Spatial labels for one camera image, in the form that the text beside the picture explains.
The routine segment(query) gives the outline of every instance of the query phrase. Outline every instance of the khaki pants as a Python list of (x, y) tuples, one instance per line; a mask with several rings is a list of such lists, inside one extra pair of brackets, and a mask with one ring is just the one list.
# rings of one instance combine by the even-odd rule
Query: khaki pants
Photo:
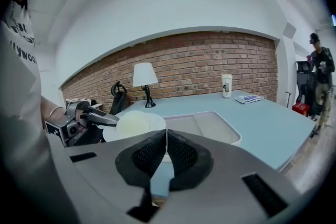
[(329, 106), (330, 106), (330, 98), (331, 98), (331, 89), (329, 88), (328, 84), (321, 84), (317, 82), (316, 85), (316, 102), (317, 104), (323, 104), (321, 101), (322, 94), (325, 93), (324, 96), (324, 107), (321, 112), (320, 120), (318, 126), (322, 126), (327, 118), (329, 113)]

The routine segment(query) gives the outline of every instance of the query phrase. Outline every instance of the white cup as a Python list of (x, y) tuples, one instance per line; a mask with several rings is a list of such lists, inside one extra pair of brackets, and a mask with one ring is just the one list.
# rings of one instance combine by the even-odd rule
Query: white cup
[(230, 74), (222, 75), (222, 85), (223, 85), (223, 97), (230, 98), (232, 92), (232, 75)]

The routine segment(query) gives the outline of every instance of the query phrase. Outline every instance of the white lampshade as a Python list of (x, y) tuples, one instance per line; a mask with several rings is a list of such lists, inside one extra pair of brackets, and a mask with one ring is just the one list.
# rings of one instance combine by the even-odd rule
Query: white lampshade
[(150, 62), (138, 63), (134, 66), (133, 87), (158, 83)]

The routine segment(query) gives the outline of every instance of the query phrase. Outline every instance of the bracelet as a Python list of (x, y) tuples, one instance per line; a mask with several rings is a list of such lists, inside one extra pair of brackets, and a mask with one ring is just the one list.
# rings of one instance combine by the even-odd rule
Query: bracelet
[(49, 118), (51, 118), (51, 115), (52, 115), (57, 109), (62, 109), (62, 107), (61, 107), (61, 106), (57, 106), (57, 107), (53, 108), (53, 110), (52, 110), (51, 113), (49, 114)]

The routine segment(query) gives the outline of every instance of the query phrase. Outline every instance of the black office chair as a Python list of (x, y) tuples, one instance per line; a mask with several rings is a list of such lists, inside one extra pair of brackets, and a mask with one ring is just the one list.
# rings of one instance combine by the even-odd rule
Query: black office chair
[(112, 86), (111, 94), (114, 96), (114, 99), (110, 114), (117, 115), (124, 108), (127, 90), (122, 84), (120, 84), (120, 81), (118, 81)]
[(297, 63), (297, 85), (299, 96), (296, 102), (301, 102), (309, 106), (308, 116), (319, 113), (322, 106), (316, 102), (317, 76), (313, 72), (313, 66), (308, 61), (298, 61)]

